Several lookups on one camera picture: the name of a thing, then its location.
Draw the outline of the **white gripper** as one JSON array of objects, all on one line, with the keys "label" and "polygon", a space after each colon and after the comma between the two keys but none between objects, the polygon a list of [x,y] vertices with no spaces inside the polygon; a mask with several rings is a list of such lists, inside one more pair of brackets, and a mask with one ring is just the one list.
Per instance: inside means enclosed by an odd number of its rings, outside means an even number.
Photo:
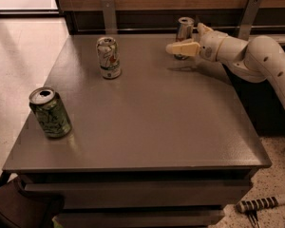
[{"label": "white gripper", "polygon": [[166,52],[173,55],[189,57],[194,57],[200,54],[203,59],[215,62],[217,60],[219,47],[228,37],[228,34],[213,30],[212,28],[205,26],[203,23],[198,23],[197,31],[199,36],[201,36],[199,38],[199,43],[194,39],[175,42],[166,46]]}]

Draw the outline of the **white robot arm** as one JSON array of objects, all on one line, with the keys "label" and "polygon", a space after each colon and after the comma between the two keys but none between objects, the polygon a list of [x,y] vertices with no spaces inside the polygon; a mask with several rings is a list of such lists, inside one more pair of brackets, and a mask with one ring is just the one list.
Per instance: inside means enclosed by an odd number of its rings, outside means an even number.
[{"label": "white robot arm", "polygon": [[189,38],[168,44],[166,52],[219,62],[250,83],[267,80],[285,110],[285,52],[275,39],[260,35],[246,41],[203,23],[198,23],[197,30],[197,40]]}]

